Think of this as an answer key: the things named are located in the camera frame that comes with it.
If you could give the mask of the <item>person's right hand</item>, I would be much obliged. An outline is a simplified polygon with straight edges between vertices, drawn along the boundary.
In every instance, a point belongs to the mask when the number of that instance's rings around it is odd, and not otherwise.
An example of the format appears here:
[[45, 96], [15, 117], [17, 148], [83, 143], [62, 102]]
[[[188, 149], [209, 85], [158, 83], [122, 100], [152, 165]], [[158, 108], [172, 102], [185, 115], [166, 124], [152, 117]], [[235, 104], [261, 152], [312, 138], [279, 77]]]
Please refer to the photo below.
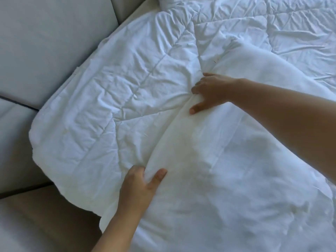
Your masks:
[[230, 76], [204, 72], [199, 82], [191, 88], [191, 92], [200, 95], [202, 101], [210, 102], [212, 108], [229, 101], [229, 90], [238, 81], [239, 79]]

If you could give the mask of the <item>person's left hand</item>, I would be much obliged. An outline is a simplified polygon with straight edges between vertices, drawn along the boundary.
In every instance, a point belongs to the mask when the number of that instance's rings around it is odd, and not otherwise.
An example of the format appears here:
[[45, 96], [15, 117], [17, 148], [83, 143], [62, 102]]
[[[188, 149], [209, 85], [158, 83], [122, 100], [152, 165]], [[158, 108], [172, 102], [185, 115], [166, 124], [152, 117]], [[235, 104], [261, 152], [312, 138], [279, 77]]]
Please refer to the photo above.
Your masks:
[[118, 209], [146, 211], [156, 193], [147, 188], [144, 179], [145, 167], [134, 165], [126, 174], [122, 183]]

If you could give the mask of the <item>white smooth duvet cover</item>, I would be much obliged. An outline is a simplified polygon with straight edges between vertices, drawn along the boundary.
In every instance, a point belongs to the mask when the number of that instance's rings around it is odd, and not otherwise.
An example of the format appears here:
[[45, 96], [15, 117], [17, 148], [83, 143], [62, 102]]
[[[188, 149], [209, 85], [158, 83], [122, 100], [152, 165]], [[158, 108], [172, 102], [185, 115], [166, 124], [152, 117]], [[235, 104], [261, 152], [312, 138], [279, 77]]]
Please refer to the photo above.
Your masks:
[[335, 188], [231, 103], [189, 115], [146, 164], [168, 170], [129, 252], [336, 252]]

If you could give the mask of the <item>white quilted comforter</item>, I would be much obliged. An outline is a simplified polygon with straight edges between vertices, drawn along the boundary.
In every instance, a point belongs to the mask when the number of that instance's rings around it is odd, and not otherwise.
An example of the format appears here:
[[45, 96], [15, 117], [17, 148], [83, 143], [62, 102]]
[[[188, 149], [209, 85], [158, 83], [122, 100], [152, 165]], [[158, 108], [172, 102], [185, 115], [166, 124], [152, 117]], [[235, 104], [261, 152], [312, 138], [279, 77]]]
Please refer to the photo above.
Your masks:
[[33, 160], [70, 203], [103, 216], [128, 167], [150, 155], [202, 71], [238, 38], [336, 98], [336, 0], [158, 0], [124, 23], [33, 120]]

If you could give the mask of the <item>person's right forearm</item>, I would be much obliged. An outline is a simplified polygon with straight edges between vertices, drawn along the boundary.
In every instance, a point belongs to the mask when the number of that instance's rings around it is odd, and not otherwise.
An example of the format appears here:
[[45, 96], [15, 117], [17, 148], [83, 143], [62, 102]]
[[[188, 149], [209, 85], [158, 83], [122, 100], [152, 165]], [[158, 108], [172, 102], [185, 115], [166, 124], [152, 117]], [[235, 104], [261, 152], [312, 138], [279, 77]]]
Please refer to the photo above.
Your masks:
[[246, 79], [227, 91], [231, 103], [336, 184], [335, 101]]

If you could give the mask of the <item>person's left forearm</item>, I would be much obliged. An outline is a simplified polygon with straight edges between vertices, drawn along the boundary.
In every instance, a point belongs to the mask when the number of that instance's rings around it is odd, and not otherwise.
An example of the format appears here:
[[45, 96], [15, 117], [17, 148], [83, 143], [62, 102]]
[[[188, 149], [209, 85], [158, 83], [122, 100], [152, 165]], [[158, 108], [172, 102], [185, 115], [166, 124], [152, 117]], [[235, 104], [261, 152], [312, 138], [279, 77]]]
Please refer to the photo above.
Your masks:
[[145, 211], [118, 209], [91, 252], [128, 252]]

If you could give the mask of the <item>grey upholstered headboard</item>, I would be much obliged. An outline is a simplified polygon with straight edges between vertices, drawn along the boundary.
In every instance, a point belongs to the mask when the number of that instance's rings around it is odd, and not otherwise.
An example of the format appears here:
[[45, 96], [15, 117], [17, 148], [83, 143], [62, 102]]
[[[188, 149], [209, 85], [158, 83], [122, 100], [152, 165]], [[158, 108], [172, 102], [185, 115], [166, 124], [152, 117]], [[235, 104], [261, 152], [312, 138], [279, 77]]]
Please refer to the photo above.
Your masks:
[[47, 99], [145, 0], [0, 0], [0, 199], [49, 184], [28, 131]]

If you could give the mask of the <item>beige upholstered bed frame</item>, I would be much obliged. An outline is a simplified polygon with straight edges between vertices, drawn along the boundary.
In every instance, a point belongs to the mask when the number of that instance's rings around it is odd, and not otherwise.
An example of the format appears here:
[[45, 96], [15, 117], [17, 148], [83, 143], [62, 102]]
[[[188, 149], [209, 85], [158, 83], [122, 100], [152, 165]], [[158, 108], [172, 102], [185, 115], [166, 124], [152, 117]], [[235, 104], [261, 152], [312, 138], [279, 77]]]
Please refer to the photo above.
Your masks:
[[100, 217], [69, 203], [54, 185], [0, 199], [0, 252], [90, 252]]

